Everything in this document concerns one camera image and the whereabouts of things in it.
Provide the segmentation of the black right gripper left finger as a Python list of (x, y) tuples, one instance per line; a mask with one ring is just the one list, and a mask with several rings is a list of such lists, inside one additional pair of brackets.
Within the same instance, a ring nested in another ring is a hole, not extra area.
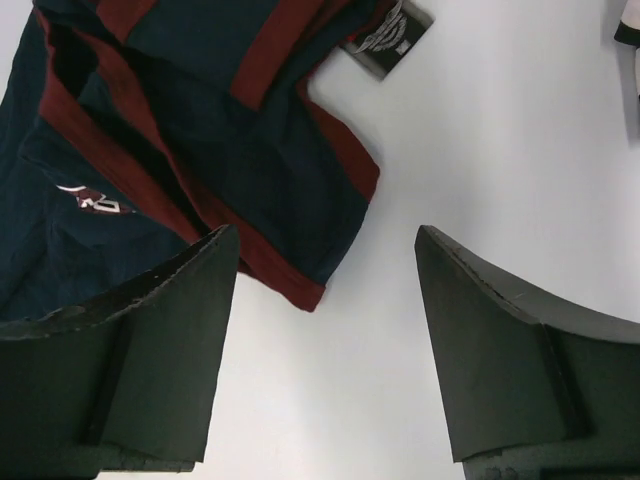
[(4, 323), (2, 461), (202, 461), (239, 250), (224, 226), (81, 305)]

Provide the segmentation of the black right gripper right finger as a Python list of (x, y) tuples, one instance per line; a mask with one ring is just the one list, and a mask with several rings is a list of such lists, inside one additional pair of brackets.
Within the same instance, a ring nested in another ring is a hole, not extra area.
[(639, 326), (553, 295), (432, 226), (420, 288), (457, 463), (635, 463)]

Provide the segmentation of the navy maroon garment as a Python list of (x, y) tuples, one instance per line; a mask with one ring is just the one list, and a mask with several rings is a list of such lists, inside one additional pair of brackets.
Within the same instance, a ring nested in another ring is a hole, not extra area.
[(386, 76), (411, 1), (36, 1), (1, 103), (1, 318), (36, 319), (224, 225), (311, 312), (380, 175), (308, 93), (335, 49)]

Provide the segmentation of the black white striped tank top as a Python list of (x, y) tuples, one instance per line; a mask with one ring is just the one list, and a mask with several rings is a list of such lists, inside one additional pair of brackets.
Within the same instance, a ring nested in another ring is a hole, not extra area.
[(624, 2), (613, 36), (620, 71), (627, 139), (639, 146), (639, 2)]

